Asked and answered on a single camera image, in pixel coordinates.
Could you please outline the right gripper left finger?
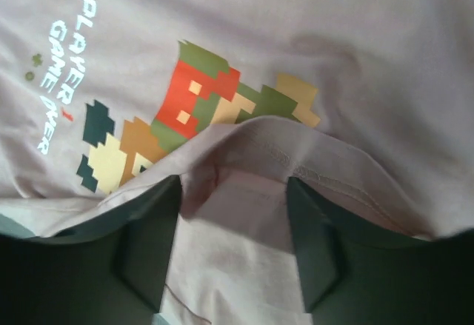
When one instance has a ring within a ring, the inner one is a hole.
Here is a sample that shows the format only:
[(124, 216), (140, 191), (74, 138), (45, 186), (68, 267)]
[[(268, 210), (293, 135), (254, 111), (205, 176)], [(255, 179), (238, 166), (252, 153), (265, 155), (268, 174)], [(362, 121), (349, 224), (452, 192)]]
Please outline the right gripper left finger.
[(49, 238), (1, 237), (3, 324), (151, 324), (181, 205), (169, 176)]

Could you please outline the pink printed t-shirt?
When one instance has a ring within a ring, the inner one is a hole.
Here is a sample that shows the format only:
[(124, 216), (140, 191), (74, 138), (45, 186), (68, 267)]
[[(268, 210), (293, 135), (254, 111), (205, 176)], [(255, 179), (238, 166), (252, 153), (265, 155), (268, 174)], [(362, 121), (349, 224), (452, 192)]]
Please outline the pink printed t-shirt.
[(181, 181), (151, 324), (314, 324), (287, 183), (473, 231), (473, 0), (1, 0), (1, 237)]

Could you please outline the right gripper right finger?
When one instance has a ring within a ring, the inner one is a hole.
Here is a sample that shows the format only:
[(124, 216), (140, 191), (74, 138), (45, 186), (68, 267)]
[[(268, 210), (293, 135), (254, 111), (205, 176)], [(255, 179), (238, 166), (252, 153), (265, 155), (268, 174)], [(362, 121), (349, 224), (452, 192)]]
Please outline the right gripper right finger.
[(314, 324), (471, 324), (473, 231), (423, 241), (375, 225), (298, 178), (287, 214)]

